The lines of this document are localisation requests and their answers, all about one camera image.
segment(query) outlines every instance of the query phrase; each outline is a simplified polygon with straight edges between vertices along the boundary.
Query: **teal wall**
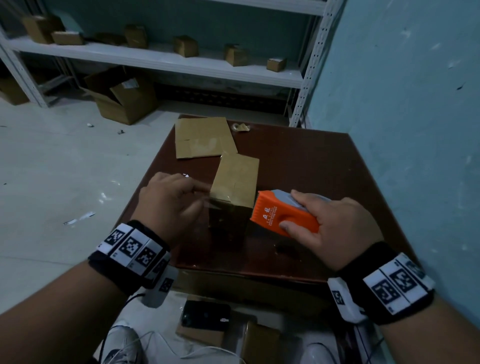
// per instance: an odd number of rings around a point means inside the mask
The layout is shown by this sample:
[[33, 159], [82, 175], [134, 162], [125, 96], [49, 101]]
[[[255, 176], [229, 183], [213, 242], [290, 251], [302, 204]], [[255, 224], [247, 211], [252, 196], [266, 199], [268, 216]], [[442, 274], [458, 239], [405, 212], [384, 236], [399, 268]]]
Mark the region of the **teal wall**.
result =
[[480, 327], [480, 2], [348, 0], [313, 93], [439, 292]]
[[171, 42], [187, 34], [200, 48], [239, 43], [252, 55], [296, 60], [307, 25], [302, 14], [206, 0], [46, 0], [70, 30], [123, 33], [126, 24], [146, 26], [152, 41]]

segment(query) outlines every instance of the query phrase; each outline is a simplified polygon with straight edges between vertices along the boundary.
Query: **person's left forearm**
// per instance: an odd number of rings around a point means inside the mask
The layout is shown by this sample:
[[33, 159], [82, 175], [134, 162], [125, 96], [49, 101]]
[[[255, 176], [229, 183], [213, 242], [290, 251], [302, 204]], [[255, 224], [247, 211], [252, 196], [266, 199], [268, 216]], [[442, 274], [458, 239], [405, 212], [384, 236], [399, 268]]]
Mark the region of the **person's left forearm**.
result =
[[112, 281], [82, 262], [0, 315], [5, 363], [84, 364], [127, 300]]

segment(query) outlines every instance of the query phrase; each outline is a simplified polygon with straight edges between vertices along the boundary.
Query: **dark red tabletop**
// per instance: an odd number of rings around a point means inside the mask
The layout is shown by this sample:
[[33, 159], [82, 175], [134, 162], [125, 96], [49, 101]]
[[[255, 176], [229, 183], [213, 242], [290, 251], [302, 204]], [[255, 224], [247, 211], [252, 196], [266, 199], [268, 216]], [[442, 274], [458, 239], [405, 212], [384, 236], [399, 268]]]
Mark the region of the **dark red tabletop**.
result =
[[[260, 159], [258, 190], [289, 192], [293, 188], [333, 200], [351, 197], [373, 214], [386, 241], [393, 248], [416, 260], [348, 134], [249, 125], [249, 132], [232, 134], [240, 154]], [[173, 128], [125, 207], [119, 223], [130, 219], [140, 188], [147, 185], [156, 172], [186, 173], [212, 183], [219, 163], [220, 157], [177, 160]], [[325, 282], [333, 275], [310, 251], [294, 240], [252, 222], [249, 224], [246, 235], [241, 238], [212, 233], [208, 229], [208, 209], [205, 208], [193, 230], [182, 238], [182, 243], [174, 250], [172, 264], [178, 268], [302, 282]]]

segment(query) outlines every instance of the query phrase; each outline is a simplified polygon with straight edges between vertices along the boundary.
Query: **white tile floor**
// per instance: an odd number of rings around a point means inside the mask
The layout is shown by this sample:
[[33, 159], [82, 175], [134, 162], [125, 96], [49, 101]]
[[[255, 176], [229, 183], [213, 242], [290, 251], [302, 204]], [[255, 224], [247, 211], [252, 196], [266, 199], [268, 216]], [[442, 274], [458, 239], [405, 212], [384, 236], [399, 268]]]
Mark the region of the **white tile floor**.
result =
[[[0, 312], [93, 251], [116, 222], [179, 113], [287, 125], [285, 118], [271, 114], [165, 102], [139, 123], [126, 126], [102, 118], [88, 99], [63, 98], [50, 109], [32, 104], [14, 107], [0, 99], [0, 276], [8, 277], [0, 280]], [[90, 211], [95, 215], [63, 225]], [[163, 333], [177, 352], [185, 354], [198, 346], [174, 333], [185, 300], [185, 295], [173, 292], [156, 310], [134, 301], [121, 317], [140, 334]], [[284, 331], [291, 327], [283, 315], [239, 310], [268, 326]], [[294, 335], [303, 342], [320, 337], [335, 348], [324, 328], [304, 327]], [[148, 353], [150, 363], [180, 362], [159, 338], [152, 339]], [[238, 363], [214, 355], [219, 358], [193, 362]]]

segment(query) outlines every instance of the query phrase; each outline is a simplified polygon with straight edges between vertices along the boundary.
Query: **shoe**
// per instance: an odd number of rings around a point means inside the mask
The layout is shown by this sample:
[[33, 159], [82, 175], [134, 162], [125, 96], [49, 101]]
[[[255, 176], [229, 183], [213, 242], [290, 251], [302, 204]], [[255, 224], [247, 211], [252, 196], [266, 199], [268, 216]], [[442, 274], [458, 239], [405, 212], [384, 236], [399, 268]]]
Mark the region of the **shoe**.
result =
[[310, 344], [305, 349], [300, 364], [336, 364], [332, 353], [323, 345]]
[[108, 332], [103, 357], [102, 364], [142, 364], [142, 343], [125, 321], [116, 322]]

